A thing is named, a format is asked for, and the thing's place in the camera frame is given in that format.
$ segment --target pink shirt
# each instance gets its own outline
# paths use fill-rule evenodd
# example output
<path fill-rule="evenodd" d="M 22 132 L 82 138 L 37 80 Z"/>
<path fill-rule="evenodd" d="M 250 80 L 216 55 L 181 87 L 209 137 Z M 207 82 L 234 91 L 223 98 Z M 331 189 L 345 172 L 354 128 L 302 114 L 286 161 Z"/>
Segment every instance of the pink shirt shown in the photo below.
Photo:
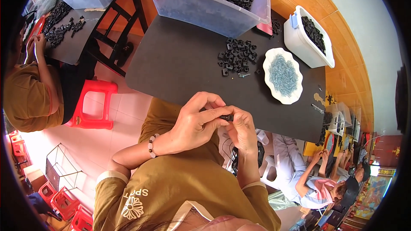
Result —
<path fill-rule="evenodd" d="M 315 185 L 315 190 L 317 191 L 317 193 L 313 193 L 310 196 L 318 200 L 323 200 L 323 199 L 327 200 L 326 203 L 319 205 L 319 208 L 323 208 L 327 206 L 328 204 L 332 203 L 332 197 L 327 187 L 335 187 L 336 184 L 337 183 L 335 181 L 328 179 L 328 178 L 317 179 L 315 181 L 314 185 Z"/>

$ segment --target flower logo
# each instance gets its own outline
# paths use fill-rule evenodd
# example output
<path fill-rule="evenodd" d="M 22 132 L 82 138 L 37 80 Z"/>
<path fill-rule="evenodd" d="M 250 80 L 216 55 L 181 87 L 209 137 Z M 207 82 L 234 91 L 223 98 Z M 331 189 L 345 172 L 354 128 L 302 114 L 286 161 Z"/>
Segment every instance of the flower logo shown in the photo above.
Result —
<path fill-rule="evenodd" d="M 124 205 L 121 215 L 126 217 L 128 220 L 139 218 L 143 211 L 143 203 L 140 202 L 138 197 L 129 197 L 126 204 Z"/>

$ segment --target red plastic stool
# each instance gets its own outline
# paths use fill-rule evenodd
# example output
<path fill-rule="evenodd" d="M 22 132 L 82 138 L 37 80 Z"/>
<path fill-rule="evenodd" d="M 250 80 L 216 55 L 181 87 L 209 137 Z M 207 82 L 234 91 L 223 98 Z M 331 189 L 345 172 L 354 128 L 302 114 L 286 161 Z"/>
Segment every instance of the red plastic stool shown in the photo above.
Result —
<path fill-rule="evenodd" d="M 54 190 L 53 186 L 51 185 L 51 183 L 45 182 L 44 185 L 42 185 L 39 189 L 39 194 L 40 196 L 44 199 L 44 201 L 46 201 L 46 203 L 51 207 L 51 200 L 53 198 L 53 196 L 57 193 L 56 190 Z"/>
<path fill-rule="evenodd" d="M 68 221 L 75 215 L 80 201 L 69 197 L 64 190 L 67 190 L 65 186 L 53 196 L 51 199 L 51 207 L 61 214 L 64 221 Z"/>
<path fill-rule="evenodd" d="M 13 151 L 15 156 L 25 156 L 24 151 L 24 140 L 19 134 L 9 135 L 10 141 L 12 142 Z"/>
<path fill-rule="evenodd" d="M 82 205 L 71 220 L 71 228 L 75 231 L 93 231 L 93 218 L 83 211 Z"/>
<path fill-rule="evenodd" d="M 108 82 L 103 80 L 86 80 L 84 82 L 83 90 L 77 103 L 76 110 L 70 121 L 66 123 L 69 127 L 80 128 L 94 128 L 94 129 L 107 129 L 111 130 L 114 126 L 113 121 L 109 121 L 110 100 L 111 94 L 117 94 L 118 86 L 114 82 Z M 102 119 L 87 119 L 83 113 L 84 97 L 89 91 L 104 93 L 104 106 L 103 106 L 103 118 Z"/>

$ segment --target poster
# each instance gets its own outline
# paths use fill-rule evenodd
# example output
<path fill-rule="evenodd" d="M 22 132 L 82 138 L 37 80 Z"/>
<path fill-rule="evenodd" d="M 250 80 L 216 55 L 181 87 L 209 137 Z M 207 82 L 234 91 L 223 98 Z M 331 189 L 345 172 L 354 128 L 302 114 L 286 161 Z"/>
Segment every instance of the poster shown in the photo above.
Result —
<path fill-rule="evenodd" d="M 371 176 L 368 180 L 369 186 L 365 195 L 361 195 L 358 198 L 361 200 L 361 204 L 358 206 L 356 211 L 356 217 L 363 219 L 370 219 L 377 209 L 378 205 L 381 203 L 385 192 L 391 182 L 390 176 Z"/>

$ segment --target bracelet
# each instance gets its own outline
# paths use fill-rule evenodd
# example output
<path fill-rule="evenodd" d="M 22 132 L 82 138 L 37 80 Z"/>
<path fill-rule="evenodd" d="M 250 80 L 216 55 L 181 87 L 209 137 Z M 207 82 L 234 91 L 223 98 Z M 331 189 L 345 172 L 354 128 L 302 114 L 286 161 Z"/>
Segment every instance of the bracelet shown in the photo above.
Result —
<path fill-rule="evenodd" d="M 150 156 L 152 158 L 156 158 L 157 156 L 153 152 L 153 142 L 156 137 L 160 136 L 160 134 L 155 133 L 153 136 L 150 137 L 150 140 L 148 141 L 148 151 L 150 152 Z"/>

